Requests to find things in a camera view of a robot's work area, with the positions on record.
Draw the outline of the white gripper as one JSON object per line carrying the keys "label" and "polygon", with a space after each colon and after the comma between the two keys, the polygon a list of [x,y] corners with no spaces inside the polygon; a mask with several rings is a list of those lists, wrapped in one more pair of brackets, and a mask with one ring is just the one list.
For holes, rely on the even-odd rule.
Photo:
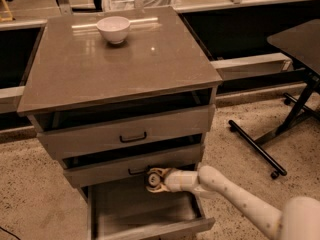
{"label": "white gripper", "polygon": [[157,186],[147,186],[146,189],[151,193],[162,192],[181,192],[182,191],[182,171],[172,168],[151,168],[148,174],[156,174],[164,178],[164,184]]}

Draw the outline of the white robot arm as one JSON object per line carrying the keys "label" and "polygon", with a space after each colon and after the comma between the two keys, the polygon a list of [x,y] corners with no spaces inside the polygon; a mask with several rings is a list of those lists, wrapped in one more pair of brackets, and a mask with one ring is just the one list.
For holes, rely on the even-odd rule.
{"label": "white robot arm", "polygon": [[279,210],[227,179],[211,166],[197,171],[151,168],[147,172],[151,193],[187,191],[212,199],[215,192],[226,198],[269,240],[320,240],[320,202],[298,196]]}

